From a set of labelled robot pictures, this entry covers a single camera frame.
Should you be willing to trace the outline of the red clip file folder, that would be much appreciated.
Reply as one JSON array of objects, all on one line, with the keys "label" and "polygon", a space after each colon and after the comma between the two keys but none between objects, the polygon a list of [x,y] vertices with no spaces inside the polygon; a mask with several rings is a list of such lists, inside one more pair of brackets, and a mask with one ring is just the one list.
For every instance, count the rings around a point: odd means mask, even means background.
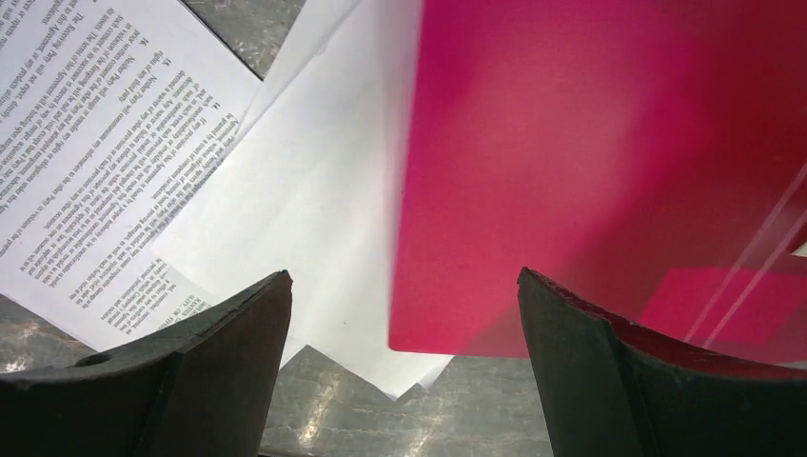
[{"label": "red clip file folder", "polygon": [[523,268],[803,361],[805,3],[425,2],[389,346],[523,356]]}]

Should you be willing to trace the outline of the white paper stack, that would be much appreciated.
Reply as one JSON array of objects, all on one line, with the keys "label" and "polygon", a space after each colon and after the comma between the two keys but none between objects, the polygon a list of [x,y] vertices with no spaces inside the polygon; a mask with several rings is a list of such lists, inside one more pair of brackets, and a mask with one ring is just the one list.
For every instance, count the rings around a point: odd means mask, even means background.
[{"label": "white paper stack", "polygon": [[208,298],[288,272],[284,359],[315,348],[394,399],[449,363],[387,341],[422,10],[353,2],[153,246]]}]

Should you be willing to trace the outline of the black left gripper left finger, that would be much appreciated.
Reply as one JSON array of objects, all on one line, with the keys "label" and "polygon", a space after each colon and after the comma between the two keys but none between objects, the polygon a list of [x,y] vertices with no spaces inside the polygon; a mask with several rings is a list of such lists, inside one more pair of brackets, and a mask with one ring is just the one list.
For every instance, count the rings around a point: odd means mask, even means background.
[{"label": "black left gripper left finger", "polygon": [[1,378],[5,456],[255,456],[289,328],[278,271],[65,368]]}]

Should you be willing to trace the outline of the printed text paper sheet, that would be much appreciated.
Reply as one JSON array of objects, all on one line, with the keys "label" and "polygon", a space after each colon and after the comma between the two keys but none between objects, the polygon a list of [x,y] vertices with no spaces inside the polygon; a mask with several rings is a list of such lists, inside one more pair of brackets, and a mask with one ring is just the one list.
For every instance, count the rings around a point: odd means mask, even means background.
[{"label": "printed text paper sheet", "polygon": [[98,351],[205,308],[152,252],[260,79],[181,1],[1,5],[1,292]]}]

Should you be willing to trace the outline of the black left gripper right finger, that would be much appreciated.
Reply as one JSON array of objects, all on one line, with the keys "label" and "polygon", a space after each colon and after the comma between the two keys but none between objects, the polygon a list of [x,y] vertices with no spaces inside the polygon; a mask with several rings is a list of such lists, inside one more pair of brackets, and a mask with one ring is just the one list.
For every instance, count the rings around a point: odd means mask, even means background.
[{"label": "black left gripper right finger", "polygon": [[557,456],[802,456],[806,373],[699,348],[529,268],[522,329]]}]

